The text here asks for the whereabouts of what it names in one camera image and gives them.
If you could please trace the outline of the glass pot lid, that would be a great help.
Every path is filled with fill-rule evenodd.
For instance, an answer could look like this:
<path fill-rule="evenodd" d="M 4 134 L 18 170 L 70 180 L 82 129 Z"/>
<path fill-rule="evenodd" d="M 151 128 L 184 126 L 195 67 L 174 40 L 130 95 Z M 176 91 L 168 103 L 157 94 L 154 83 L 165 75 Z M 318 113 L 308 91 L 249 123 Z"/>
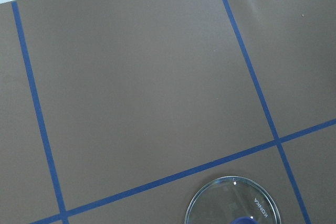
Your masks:
<path fill-rule="evenodd" d="M 258 183 L 224 176 L 194 195 L 184 223 L 281 223 L 281 217 L 275 201 Z"/>

